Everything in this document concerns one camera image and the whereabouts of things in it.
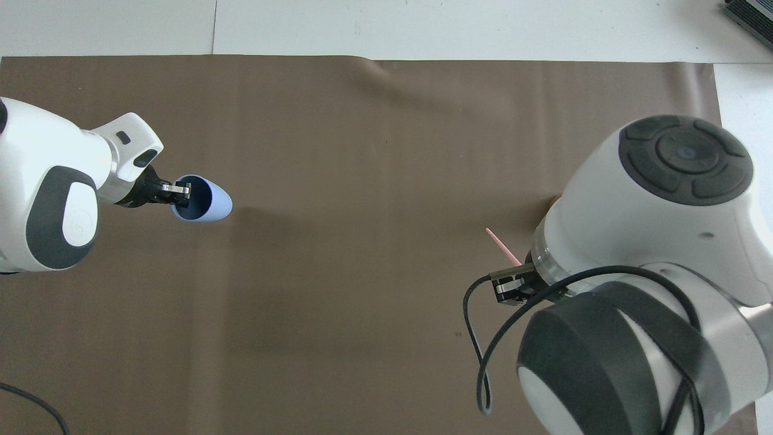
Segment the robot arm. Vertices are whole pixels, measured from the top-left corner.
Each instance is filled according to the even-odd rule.
[[[231,200],[189,175],[170,183],[150,162],[164,149],[128,113],[86,131],[65,118],[0,98],[0,273],[67,269],[89,252],[98,204],[170,204],[183,220],[226,217]]]
[[[537,228],[532,262],[490,274],[504,303],[560,287],[519,350],[535,414],[556,435],[719,429],[773,389],[772,252],[751,157],[730,133],[675,115],[613,133]],[[610,265],[650,278],[569,284]]]

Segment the black cable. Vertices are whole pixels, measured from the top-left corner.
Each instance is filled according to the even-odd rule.
[[[589,269],[584,272],[576,273],[572,276],[562,279],[561,281],[553,284],[552,286],[548,286],[547,288],[539,291],[537,294],[532,296],[528,301],[526,301],[526,303],[523,304],[522,307],[520,307],[515,313],[513,313],[512,316],[510,316],[510,318],[508,318],[505,321],[505,323],[502,324],[499,330],[496,331],[496,334],[494,334],[494,337],[492,338],[491,343],[486,348],[485,354],[483,355],[482,358],[479,359],[480,368],[478,370],[478,380],[475,386],[476,399],[478,400],[478,409],[483,415],[487,416],[491,414],[491,408],[492,408],[492,400],[491,400],[490,392],[487,392],[486,403],[484,404],[481,401],[482,386],[484,384],[484,380],[488,378],[486,373],[486,367],[489,364],[489,360],[491,359],[491,355],[494,352],[494,349],[496,348],[497,344],[499,344],[499,342],[502,340],[502,337],[515,324],[515,322],[517,322],[518,319],[523,317],[523,315],[527,311],[531,310],[538,303],[542,302],[543,300],[553,295],[554,293],[561,291],[564,287],[569,286],[570,284],[573,284],[573,283],[576,283],[577,281],[581,281],[582,279],[587,279],[594,276],[619,274],[619,273],[641,276],[642,278],[646,278],[655,283],[658,283],[669,293],[671,293],[676,298],[677,301],[679,301],[679,304],[682,306],[682,308],[684,309],[687,315],[687,319],[690,322],[690,325],[700,332],[700,320],[698,319],[698,313],[695,311],[695,307],[693,306],[693,303],[690,302],[690,298],[688,298],[687,295],[684,294],[684,292],[676,284],[672,283],[670,280],[668,280],[667,278],[665,278],[664,276],[661,276],[656,272],[653,272],[647,269],[642,269],[639,267],[634,267],[634,266],[609,265],[609,266],[598,267],[595,269]],[[669,418],[666,419],[667,421],[666,421],[666,427],[664,429],[664,433],[668,431],[673,432],[673,428],[675,428],[676,423],[679,420],[679,416],[682,412],[682,408],[684,407],[685,401],[688,397],[691,398],[692,405],[693,405],[693,432],[698,434],[703,433],[703,414],[700,412],[700,405],[697,402],[697,396],[694,392],[694,385],[692,385],[690,382],[687,382],[684,379],[684,377],[683,377],[683,381],[679,385],[679,390],[677,391],[676,398],[671,405],[671,410],[669,411]]]
[[[59,428],[62,430],[62,435],[70,435],[70,431],[67,429],[67,423],[64,423],[64,418],[59,414],[58,411],[56,411],[56,409],[53,408],[53,406],[46,403],[43,399],[39,398],[38,396],[34,396],[33,394],[30,394],[22,389],[18,389],[13,385],[4,384],[2,382],[0,382],[0,389],[4,389],[7,392],[12,392],[13,394],[34,402],[36,405],[45,409],[47,413],[51,414],[53,418],[56,419],[56,422],[59,424]]]
[[[470,323],[470,315],[468,312],[468,302],[470,300],[470,295],[472,295],[472,292],[478,288],[481,284],[485,283],[486,281],[491,281],[491,276],[481,276],[478,278],[473,284],[470,285],[470,288],[467,289],[467,293],[465,293],[465,298],[461,301],[461,310],[465,314],[465,324],[467,324],[467,332],[470,334],[470,339],[472,340],[472,347],[475,348],[475,354],[478,355],[478,364],[483,363],[483,353],[481,353],[481,348],[478,345],[478,338],[475,336],[475,332],[472,330],[472,324]],[[483,387],[485,388],[485,406],[489,409],[491,409],[491,386],[489,385],[489,374],[484,373],[483,375]]]

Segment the round button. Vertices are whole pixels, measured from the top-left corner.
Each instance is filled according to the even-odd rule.
[[[681,173],[705,173],[720,161],[722,148],[718,143],[691,131],[669,132],[658,139],[658,157]]]

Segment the brown tablecloth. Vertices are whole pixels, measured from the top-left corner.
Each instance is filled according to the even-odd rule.
[[[475,406],[461,296],[507,266],[484,227],[523,255],[612,130],[719,121],[713,68],[684,63],[4,58],[0,94],[82,128],[134,111],[159,175],[234,202],[214,224],[104,207],[75,268],[0,279],[0,379],[75,434],[545,433],[514,369],[526,320],[494,414]],[[490,288],[471,310],[484,341],[512,312]],[[0,433],[55,431],[0,394]]]

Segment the pink stick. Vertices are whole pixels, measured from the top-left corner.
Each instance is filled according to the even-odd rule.
[[[485,232],[489,233],[489,235],[491,236],[491,238],[494,240],[494,243],[496,243],[496,244],[497,244],[497,246],[499,246],[499,249],[502,249],[502,252],[504,252],[504,253],[505,253],[505,256],[507,257],[507,259],[508,259],[508,260],[510,260],[510,262],[511,262],[511,263],[512,263],[512,264],[513,264],[515,267],[518,267],[518,266],[522,265],[521,261],[519,261],[519,260],[518,260],[518,258],[517,258],[517,257],[515,257],[515,256],[512,254],[512,252],[510,252],[510,250],[507,248],[507,246],[505,246],[505,244],[504,244],[504,243],[502,243],[502,241],[501,241],[501,240],[499,240],[499,238],[498,238],[498,237],[496,237],[496,235],[494,234],[494,232],[493,232],[493,231],[491,231],[491,230],[489,230],[488,228],[486,228]]]

